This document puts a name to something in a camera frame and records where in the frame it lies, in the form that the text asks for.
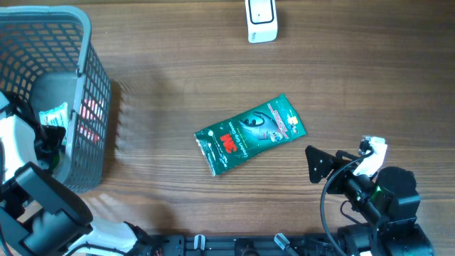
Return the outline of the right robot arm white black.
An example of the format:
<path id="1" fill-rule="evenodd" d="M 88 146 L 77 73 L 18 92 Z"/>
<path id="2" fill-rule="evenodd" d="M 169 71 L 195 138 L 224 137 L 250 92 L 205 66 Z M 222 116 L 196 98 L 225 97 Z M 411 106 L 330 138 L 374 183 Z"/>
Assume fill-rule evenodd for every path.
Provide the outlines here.
<path id="1" fill-rule="evenodd" d="M 314 146 L 305 150 L 310 181 L 327 180 L 321 192 L 320 216 L 326 247 L 332 255 L 434 255 L 429 238 L 417 223 L 421 197 L 411 171 L 395 166 L 378 170 L 373 161 L 380 150 L 368 143 L 359 156 L 345 151 L 330 155 Z M 342 194 L 364 223 L 331 234 L 325 215 L 328 194 Z"/>

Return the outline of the small red snack packet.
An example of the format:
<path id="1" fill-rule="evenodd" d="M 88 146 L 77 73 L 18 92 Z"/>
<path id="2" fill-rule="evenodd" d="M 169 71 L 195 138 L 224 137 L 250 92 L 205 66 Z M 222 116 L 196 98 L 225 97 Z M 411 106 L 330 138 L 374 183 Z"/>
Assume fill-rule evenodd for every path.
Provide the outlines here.
<path id="1" fill-rule="evenodd" d="M 79 133 L 89 139 L 93 143 L 100 142 L 100 134 L 97 131 L 99 125 L 97 121 L 102 121 L 104 114 L 104 102 L 90 99 L 84 99 L 83 104 L 80 105 L 80 117 L 87 123 L 79 123 Z"/>

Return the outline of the green 3M gloves packet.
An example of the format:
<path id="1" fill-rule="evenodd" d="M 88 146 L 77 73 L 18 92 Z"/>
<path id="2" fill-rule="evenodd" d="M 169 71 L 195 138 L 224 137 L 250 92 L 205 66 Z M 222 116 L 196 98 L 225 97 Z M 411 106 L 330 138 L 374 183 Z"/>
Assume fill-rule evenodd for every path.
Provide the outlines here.
<path id="1" fill-rule="evenodd" d="M 194 134 L 213 176 L 305 135 L 304 123 L 284 94 Z"/>

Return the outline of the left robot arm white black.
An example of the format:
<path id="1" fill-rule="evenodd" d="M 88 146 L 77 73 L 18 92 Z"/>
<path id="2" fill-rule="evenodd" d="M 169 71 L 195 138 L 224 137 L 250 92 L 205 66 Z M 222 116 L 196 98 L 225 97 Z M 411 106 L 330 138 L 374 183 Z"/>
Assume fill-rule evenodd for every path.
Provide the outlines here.
<path id="1" fill-rule="evenodd" d="M 43 125 L 15 92 L 1 94 L 1 247 L 6 255 L 153 255 L 153 240 L 128 222 L 94 218 L 53 178 L 66 129 Z"/>

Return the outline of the light teal tissue pack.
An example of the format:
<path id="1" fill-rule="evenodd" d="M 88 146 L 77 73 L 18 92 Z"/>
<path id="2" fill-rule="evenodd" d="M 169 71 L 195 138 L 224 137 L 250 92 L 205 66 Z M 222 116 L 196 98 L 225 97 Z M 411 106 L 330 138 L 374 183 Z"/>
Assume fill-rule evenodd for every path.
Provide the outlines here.
<path id="1" fill-rule="evenodd" d="M 50 125 L 57 127 L 68 128 L 68 104 L 64 102 L 59 107 L 44 112 L 39 112 L 40 123 L 42 125 Z"/>

